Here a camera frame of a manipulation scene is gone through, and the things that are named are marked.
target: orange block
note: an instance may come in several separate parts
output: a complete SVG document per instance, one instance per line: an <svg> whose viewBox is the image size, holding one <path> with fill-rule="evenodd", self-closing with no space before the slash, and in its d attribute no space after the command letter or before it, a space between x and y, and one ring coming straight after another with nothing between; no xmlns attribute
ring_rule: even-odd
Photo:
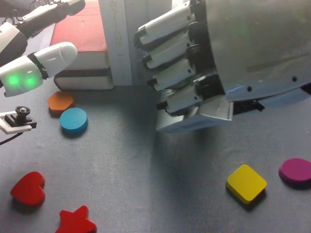
<svg viewBox="0 0 311 233"><path fill-rule="evenodd" d="M70 93L57 91L48 99L48 104L51 112L60 116L67 109L74 107L74 100Z"/></svg>

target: yellow square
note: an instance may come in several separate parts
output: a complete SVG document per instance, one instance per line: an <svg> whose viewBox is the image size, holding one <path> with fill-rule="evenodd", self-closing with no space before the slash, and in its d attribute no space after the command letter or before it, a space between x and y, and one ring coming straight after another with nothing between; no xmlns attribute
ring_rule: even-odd
<svg viewBox="0 0 311 233"><path fill-rule="evenodd" d="M249 204L265 189L267 182L249 165L243 164L226 182L226 187L244 204Z"/></svg>

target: book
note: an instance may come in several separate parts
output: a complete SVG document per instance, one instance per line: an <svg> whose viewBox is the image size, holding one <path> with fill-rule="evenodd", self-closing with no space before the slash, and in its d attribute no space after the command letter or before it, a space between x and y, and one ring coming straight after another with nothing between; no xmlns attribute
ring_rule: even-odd
<svg viewBox="0 0 311 233"><path fill-rule="evenodd" d="M54 77L61 90L111 89L113 82L99 3L86 1L85 8L57 23L51 45L73 43L76 60Z"/></svg>

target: blue disc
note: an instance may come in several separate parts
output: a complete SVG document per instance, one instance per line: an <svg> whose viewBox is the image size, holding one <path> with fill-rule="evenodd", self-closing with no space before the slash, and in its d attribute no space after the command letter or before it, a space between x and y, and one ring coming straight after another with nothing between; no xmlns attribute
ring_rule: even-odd
<svg viewBox="0 0 311 233"><path fill-rule="evenodd" d="M68 133L82 133L87 123L86 112L81 108L69 108L60 116L60 125Z"/></svg>

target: table surface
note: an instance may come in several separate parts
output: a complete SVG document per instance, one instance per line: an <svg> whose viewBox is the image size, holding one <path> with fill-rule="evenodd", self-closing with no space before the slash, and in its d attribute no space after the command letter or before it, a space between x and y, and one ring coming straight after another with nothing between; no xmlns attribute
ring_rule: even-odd
<svg viewBox="0 0 311 233"><path fill-rule="evenodd" d="M52 233L59 212L89 207L98 233L309 233L311 191L294 190L277 170L288 158L311 160L311 99L218 128L182 134L155 132L158 100L147 87L74 93L89 118L87 131L65 137L51 117L52 80L0 110L31 108L37 129L0 147L0 226L6 233ZM7 138L3 133L0 140ZM225 189L227 177L249 164L267 182L252 211ZM46 179L46 200L25 214L10 190L26 173Z"/></svg>

